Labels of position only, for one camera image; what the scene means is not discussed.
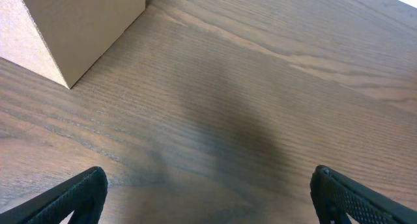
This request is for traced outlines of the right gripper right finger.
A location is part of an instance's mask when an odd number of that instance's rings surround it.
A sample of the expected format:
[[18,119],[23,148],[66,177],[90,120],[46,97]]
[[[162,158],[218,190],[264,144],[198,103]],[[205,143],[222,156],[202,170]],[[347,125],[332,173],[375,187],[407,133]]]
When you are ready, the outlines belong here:
[[325,166],[315,168],[311,199],[320,224],[416,224],[416,211]]

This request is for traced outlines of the brown cardboard box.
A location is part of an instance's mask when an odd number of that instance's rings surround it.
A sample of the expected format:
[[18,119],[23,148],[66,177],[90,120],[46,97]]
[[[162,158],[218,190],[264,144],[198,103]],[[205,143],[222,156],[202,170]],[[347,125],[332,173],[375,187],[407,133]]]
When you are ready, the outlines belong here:
[[1,57],[71,88],[146,0],[1,0]]

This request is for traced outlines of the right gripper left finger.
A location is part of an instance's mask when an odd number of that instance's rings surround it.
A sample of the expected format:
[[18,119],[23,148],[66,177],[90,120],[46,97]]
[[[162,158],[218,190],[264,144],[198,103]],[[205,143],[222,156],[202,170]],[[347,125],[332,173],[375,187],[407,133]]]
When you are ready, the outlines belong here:
[[33,199],[1,214],[1,223],[97,224],[108,193],[101,167],[91,167]]

